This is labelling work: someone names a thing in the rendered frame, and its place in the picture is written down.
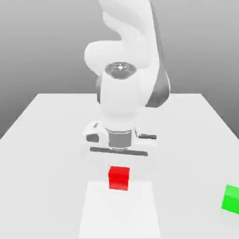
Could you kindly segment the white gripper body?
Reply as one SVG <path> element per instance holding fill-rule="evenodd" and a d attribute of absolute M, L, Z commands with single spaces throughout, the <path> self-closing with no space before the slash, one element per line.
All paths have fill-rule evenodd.
<path fill-rule="evenodd" d="M 157 154 L 155 143 L 139 144 L 124 151 L 81 144 L 81 159 L 90 164 L 148 164 Z"/>

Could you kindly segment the small green cube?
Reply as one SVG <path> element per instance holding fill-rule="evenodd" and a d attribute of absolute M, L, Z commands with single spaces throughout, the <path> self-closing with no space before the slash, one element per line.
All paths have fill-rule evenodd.
<path fill-rule="evenodd" d="M 226 185 L 221 208 L 239 214 L 239 187 Z"/>

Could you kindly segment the small red cube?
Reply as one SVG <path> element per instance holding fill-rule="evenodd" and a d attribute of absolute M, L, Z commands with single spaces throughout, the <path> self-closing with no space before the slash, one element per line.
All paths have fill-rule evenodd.
<path fill-rule="evenodd" d="M 129 172 L 128 167 L 111 166 L 108 172 L 109 189 L 127 191 Z"/>

